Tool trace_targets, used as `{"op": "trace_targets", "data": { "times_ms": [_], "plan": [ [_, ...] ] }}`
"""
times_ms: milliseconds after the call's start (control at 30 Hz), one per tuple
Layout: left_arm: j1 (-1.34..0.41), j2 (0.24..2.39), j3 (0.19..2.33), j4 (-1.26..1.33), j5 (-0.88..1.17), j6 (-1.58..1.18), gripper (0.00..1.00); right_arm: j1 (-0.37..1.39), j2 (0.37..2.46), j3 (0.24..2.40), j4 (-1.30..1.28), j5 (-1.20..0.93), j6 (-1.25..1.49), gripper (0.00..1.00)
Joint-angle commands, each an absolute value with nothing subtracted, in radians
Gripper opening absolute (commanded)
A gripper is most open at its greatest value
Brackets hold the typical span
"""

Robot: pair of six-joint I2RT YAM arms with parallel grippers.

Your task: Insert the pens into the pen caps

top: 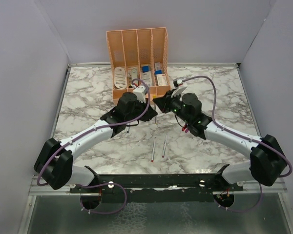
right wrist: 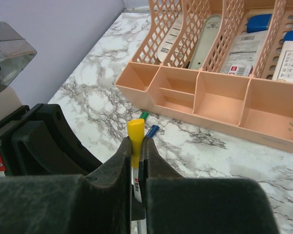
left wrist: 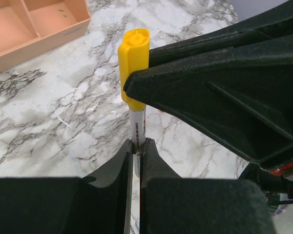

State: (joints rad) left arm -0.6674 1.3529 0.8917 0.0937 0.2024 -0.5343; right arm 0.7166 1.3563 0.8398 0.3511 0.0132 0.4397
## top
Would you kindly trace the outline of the red white pen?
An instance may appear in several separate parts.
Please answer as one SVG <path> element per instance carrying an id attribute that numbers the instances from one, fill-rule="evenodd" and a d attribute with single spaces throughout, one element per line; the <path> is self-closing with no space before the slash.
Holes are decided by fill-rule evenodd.
<path id="1" fill-rule="evenodd" d="M 154 162 L 155 149 L 156 149 L 156 137 L 154 137 L 154 141 L 153 141 L 152 153 L 151 153 L 151 162 Z"/>

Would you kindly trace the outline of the magenta white pen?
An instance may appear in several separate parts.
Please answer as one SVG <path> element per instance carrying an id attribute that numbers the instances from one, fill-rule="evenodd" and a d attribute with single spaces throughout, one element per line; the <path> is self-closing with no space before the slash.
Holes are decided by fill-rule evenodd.
<path id="1" fill-rule="evenodd" d="M 166 136 L 165 136 L 165 140 L 164 140 L 164 144 L 163 144 L 162 158 L 165 157 L 166 147 L 167 147 L 167 134 L 166 134 Z"/>

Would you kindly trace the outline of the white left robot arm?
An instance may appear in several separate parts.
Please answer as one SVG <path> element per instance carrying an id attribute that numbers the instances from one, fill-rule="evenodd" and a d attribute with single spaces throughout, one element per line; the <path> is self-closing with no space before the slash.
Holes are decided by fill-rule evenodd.
<path id="1" fill-rule="evenodd" d="M 135 121 L 149 121 L 157 115 L 146 98 L 125 92 L 117 105 L 87 129 L 66 139 L 47 140 L 35 162 L 37 185 L 57 190 L 64 185 L 78 184 L 87 192 L 98 187 L 97 174 L 89 167 L 75 166 L 74 161 L 96 144 L 113 138 Z"/>

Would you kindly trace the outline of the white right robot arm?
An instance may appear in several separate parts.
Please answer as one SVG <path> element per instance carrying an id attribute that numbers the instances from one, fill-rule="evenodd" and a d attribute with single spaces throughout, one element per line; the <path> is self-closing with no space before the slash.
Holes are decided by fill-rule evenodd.
<path id="1" fill-rule="evenodd" d="M 202 103 L 195 94 L 175 96 L 173 92 L 170 90 L 163 97 L 154 98 L 154 103 L 162 113 L 174 113 L 185 122 L 184 131 L 223 144 L 248 159 L 244 163 L 223 166 L 214 179 L 217 189 L 225 191 L 234 183 L 250 180 L 272 186 L 281 176 L 287 164 L 275 137 L 251 136 L 215 123 L 202 112 Z"/>

